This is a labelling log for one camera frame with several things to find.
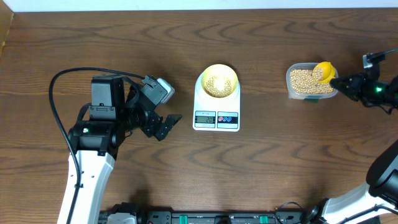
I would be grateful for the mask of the yellow measuring scoop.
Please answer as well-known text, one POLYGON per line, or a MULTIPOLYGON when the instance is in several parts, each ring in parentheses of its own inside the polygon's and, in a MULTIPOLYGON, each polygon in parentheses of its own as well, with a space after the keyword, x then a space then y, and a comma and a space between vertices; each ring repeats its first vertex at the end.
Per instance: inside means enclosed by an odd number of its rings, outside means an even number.
POLYGON ((321 62, 312 71, 313 79, 320 84, 327 84, 336 77, 336 69, 330 62, 321 62))

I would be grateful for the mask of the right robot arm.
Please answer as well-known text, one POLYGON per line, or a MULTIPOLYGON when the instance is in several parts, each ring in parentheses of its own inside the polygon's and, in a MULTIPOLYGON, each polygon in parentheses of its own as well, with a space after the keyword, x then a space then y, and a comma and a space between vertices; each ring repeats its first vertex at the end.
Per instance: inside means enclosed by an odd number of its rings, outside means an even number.
MULTIPOLYGON (((397 78, 380 82, 359 73, 334 78, 330 85, 367 107, 397 109, 397 78)), ((365 183, 336 198, 326 198, 307 218, 308 223, 360 223, 385 213, 397 214, 397 142, 370 166, 365 183)))

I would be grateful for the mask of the yellow plastic bowl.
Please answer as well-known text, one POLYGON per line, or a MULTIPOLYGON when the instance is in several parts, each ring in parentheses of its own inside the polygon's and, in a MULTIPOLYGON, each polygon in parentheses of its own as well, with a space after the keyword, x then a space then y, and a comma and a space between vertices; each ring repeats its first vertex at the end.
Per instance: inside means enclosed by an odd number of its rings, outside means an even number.
POLYGON ((225 98, 238 87, 238 76, 229 66, 211 65, 205 69, 200 78, 202 89, 214 98, 225 98))

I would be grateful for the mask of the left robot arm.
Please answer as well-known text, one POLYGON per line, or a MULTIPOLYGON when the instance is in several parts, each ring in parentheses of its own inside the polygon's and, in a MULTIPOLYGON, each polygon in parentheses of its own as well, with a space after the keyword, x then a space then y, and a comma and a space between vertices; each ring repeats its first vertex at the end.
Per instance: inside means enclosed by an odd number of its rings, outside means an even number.
POLYGON ((97 223, 118 149, 135 129, 161 141, 181 119, 155 109, 174 88, 161 78, 145 76, 137 84, 122 75, 98 75, 91 81, 91 103, 81 107, 67 134, 72 151, 59 223, 97 223))

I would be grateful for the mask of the soybeans in yellow bowl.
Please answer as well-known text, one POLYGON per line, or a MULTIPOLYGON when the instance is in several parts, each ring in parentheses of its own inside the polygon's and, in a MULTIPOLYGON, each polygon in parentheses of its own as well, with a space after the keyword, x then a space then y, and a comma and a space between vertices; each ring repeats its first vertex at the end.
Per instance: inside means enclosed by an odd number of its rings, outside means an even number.
POLYGON ((233 83, 228 77, 213 76, 206 80, 204 89, 212 97, 224 98, 232 94, 233 83))

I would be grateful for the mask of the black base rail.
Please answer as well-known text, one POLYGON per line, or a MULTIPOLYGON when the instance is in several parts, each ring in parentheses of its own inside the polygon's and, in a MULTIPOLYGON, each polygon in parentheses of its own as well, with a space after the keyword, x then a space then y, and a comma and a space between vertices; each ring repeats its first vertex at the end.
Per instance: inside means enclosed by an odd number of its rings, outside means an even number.
POLYGON ((325 223, 300 209, 279 209, 262 212, 192 212, 174 211, 167 207, 140 207, 135 203, 116 204, 99 214, 98 223, 136 224, 265 224, 325 223))

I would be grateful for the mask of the white digital kitchen scale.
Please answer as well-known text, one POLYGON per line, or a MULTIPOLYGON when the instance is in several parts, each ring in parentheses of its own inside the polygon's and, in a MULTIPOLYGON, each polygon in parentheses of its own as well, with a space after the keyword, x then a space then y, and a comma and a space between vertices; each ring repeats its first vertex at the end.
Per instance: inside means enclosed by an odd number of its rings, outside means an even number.
POLYGON ((215 98, 204 89, 202 72, 195 84, 192 127, 196 131, 238 132, 241 124, 240 83, 224 97, 215 98))

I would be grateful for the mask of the clear container of soybeans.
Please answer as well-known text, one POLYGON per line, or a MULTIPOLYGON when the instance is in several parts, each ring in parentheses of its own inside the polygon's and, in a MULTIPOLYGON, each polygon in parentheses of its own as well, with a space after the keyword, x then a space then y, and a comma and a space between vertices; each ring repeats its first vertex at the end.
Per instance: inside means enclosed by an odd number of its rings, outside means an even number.
POLYGON ((286 73, 288 96, 295 100, 320 100, 335 96, 338 90, 330 83, 317 83, 312 77, 312 71, 319 63, 296 63, 286 73))

